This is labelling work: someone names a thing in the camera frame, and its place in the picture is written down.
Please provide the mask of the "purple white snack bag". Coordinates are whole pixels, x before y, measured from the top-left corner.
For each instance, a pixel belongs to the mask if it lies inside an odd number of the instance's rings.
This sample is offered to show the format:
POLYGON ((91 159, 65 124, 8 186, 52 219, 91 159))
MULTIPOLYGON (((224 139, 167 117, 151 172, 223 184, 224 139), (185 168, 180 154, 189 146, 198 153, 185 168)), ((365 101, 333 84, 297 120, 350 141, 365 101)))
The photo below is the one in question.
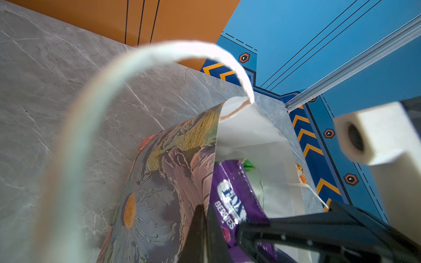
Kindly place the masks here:
POLYGON ((281 196, 281 202, 270 194, 274 204, 257 200, 244 171, 241 159, 216 162, 213 170, 209 203, 217 213, 219 225, 235 263, 251 263, 253 260, 237 244, 238 226, 242 222, 268 223, 270 218, 292 215, 291 199, 281 196))

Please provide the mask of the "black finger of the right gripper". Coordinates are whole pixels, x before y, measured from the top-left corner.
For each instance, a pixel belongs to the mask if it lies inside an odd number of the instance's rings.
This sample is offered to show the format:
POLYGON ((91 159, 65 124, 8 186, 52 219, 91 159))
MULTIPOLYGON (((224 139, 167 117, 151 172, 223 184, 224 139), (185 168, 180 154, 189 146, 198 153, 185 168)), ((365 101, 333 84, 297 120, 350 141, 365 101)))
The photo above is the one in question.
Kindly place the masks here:
POLYGON ((255 262, 272 263, 261 244, 280 244, 320 254, 321 263, 418 263, 421 247, 360 208, 332 202, 327 213, 243 222, 237 245, 255 262))

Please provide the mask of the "large green chips bag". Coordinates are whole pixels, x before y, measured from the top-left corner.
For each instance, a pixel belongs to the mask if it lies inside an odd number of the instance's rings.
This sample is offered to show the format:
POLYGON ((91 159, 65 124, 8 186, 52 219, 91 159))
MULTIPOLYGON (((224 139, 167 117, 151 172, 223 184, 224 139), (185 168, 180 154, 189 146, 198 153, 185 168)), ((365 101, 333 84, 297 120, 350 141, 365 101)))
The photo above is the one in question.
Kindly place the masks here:
POLYGON ((263 183, 259 169, 252 164, 248 159, 241 159, 244 171, 248 177, 250 185, 254 191, 254 194, 259 201, 259 204, 264 206, 264 190, 263 183))

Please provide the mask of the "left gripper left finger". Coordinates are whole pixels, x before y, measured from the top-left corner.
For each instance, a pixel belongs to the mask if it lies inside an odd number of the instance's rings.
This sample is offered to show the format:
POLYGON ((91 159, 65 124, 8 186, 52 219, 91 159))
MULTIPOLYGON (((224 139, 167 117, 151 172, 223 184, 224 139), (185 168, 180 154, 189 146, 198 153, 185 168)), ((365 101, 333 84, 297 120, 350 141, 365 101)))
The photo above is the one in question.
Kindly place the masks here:
POLYGON ((180 263, 204 263, 206 219, 203 205, 198 205, 180 253, 180 263))

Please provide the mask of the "floral white paper bag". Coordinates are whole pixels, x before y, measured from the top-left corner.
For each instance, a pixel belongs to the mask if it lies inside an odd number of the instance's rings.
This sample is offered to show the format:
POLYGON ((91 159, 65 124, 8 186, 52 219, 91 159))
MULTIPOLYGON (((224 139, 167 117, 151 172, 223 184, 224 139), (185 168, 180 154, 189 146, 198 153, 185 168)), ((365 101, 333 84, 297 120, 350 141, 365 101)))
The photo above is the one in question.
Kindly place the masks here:
POLYGON ((35 234, 37 263, 85 263, 80 227, 82 177, 93 139, 114 97, 136 73, 186 59, 210 59, 230 68, 243 89, 195 117, 138 145, 103 247, 100 263, 179 263, 198 205, 205 219, 216 162, 248 159, 260 171, 264 204, 269 195, 291 199, 289 218, 319 213, 327 204, 311 177, 299 186, 288 139, 255 103, 244 68, 213 43, 169 41, 142 46, 111 62, 83 88, 68 111, 46 172, 35 234))

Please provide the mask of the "yellow orange snack packet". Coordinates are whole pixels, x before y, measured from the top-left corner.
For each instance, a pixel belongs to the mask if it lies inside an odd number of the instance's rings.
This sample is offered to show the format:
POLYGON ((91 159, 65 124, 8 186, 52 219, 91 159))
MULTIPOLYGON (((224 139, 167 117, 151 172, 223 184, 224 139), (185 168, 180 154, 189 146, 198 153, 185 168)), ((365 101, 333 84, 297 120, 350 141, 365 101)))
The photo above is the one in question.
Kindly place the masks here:
POLYGON ((307 188, 307 178, 304 173, 304 170, 302 166, 298 163, 296 163, 296 171, 299 179, 299 186, 303 188, 307 188))

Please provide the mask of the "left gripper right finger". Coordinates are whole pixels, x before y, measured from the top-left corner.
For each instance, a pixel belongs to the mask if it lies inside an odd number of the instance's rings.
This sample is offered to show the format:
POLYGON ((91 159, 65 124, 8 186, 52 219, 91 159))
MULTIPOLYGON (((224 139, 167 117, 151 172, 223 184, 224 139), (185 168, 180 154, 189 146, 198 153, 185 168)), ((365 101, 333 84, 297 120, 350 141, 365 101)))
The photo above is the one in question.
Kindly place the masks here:
POLYGON ((233 263, 216 211, 211 204, 208 206, 206 224, 208 263, 233 263))

